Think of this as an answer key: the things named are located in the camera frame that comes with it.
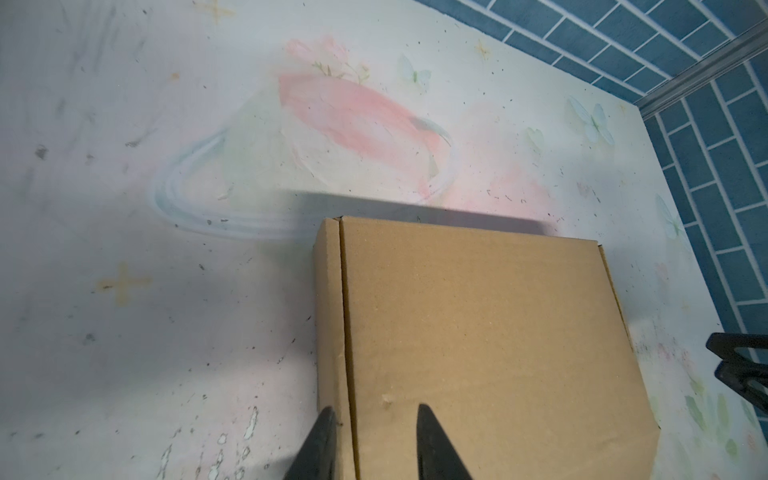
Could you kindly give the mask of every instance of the blue brick wall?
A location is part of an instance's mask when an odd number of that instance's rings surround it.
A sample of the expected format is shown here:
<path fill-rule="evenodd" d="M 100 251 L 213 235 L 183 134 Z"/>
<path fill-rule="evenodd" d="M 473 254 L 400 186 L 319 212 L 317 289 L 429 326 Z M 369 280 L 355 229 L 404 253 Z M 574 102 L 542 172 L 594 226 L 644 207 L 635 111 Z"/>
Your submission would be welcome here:
<path fill-rule="evenodd" d="M 766 18 L 755 0 L 417 1 L 630 102 Z"/>
<path fill-rule="evenodd" d="M 645 122 L 726 332 L 768 334 L 766 90 L 768 51 Z"/>

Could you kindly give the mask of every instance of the box lid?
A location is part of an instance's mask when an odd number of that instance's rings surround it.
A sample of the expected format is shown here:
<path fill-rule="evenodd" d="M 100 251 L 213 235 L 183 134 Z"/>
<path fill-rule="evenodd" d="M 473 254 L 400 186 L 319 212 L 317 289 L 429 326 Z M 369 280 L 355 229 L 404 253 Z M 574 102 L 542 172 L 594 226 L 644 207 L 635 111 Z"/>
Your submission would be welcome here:
<path fill-rule="evenodd" d="M 360 479 L 418 477 L 419 403 L 475 480 L 648 479 L 659 428 L 596 242 L 351 217 L 339 236 Z"/>

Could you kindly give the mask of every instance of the black plastic object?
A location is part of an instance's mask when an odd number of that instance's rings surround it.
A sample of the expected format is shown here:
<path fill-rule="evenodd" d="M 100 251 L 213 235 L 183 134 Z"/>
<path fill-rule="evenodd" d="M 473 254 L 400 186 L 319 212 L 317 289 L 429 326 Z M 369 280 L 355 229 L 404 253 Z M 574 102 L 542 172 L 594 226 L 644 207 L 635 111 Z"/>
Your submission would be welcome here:
<path fill-rule="evenodd" d="M 426 404 L 416 417 L 419 480 L 472 480 L 437 417 Z"/>
<path fill-rule="evenodd" d="M 768 335 L 745 333 L 713 333 L 707 348 L 723 359 L 715 370 L 715 378 L 729 386 L 746 401 L 768 414 L 768 395 L 757 382 L 768 387 L 768 365 L 755 363 L 737 353 L 737 348 L 768 349 Z"/>
<path fill-rule="evenodd" d="M 317 416 L 283 480 L 333 480 L 336 463 L 336 413 L 326 407 Z"/>

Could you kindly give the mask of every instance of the white table surface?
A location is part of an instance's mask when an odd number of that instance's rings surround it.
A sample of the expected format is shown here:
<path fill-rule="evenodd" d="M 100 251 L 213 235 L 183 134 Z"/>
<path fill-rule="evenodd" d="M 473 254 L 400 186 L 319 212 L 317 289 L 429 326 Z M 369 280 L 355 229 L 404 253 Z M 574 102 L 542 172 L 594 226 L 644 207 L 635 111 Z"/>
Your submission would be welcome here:
<path fill-rule="evenodd" d="M 599 240 L 654 478 L 765 478 L 634 106 L 410 0 L 10 0 L 0 22 L 1 477 L 281 478 L 316 416 L 317 219 L 438 207 Z"/>

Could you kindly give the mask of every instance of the cardboard box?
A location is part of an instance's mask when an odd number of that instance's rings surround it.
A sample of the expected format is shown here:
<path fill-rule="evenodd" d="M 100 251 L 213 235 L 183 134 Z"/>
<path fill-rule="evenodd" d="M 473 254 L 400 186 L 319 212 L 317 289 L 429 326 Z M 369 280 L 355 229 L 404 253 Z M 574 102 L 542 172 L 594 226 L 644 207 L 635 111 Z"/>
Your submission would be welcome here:
<path fill-rule="evenodd" d="M 418 478 L 422 402 L 475 480 L 650 477 L 659 428 L 596 242 L 343 217 L 314 255 L 337 478 Z"/>

